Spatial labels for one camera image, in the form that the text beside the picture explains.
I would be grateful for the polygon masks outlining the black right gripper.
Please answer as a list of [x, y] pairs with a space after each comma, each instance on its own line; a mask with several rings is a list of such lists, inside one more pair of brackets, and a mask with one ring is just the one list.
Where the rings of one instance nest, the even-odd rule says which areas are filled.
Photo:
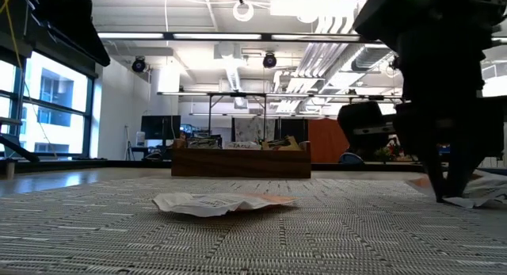
[[[484, 86], [484, 59], [483, 50], [477, 48], [400, 45], [402, 96], [420, 103], [474, 99]], [[404, 152], [423, 165], [436, 199], [442, 200], [444, 177], [432, 119], [413, 104], [395, 109], [395, 131]], [[450, 146], [447, 197], [461, 197], [478, 165], [486, 157], [502, 156], [505, 145], [502, 105], [482, 104], [457, 120]]]

